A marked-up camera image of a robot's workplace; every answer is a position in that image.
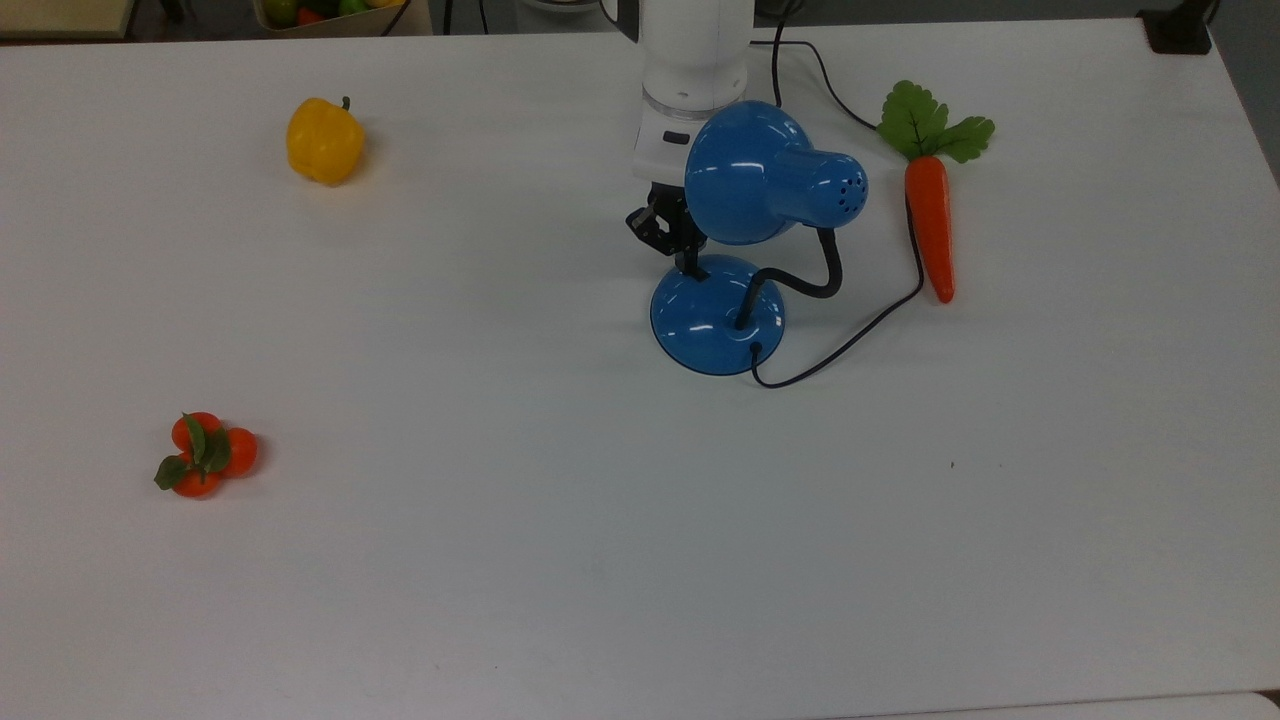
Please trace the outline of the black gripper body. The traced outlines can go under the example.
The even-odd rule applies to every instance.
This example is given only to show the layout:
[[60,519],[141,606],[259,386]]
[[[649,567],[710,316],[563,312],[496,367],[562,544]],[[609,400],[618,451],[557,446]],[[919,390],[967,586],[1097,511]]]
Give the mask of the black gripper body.
[[663,218],[666,228],[673,240],[673,252],[663,254],[675,256],[682,245],[691,240],[705,240],[689,211],[686,193],[682,187],[662,183],[652,183],[646,206],[653,206]]

